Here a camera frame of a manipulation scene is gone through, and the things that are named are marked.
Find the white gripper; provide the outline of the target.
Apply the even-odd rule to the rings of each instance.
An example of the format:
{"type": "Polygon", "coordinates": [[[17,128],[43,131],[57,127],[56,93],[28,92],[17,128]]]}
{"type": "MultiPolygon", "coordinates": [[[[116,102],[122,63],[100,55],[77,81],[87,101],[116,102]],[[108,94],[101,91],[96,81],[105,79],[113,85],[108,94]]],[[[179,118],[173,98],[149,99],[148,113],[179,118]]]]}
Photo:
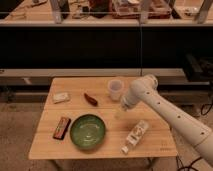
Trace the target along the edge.
{"type": "Polygon", "coordinates": [[[126,100],[125,96],[121,97],[120,100],[120,105],[122,109],[117,109],[116,113],[115,113],[115,118],[116,119],[120,119],[121,117],[124,116],[125,111],[129,110],[131,108],[131,106],[129,105],[128,101],[126,100]]]}

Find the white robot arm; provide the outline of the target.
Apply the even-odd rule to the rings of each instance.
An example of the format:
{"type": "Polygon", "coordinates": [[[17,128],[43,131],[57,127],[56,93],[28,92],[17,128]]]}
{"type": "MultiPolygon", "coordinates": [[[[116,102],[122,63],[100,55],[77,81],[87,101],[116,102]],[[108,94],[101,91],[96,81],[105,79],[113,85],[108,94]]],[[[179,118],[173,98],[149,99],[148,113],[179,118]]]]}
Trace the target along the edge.
{"type": "Polygon", "coordinates": [[[121,108],[127,111],[133,109],[138,103],[144,102],[213,167],[213,130],[163,98],[158,93],[157,87],[158,80],[152,74],[133,80],[121,97],[121,108]]]}

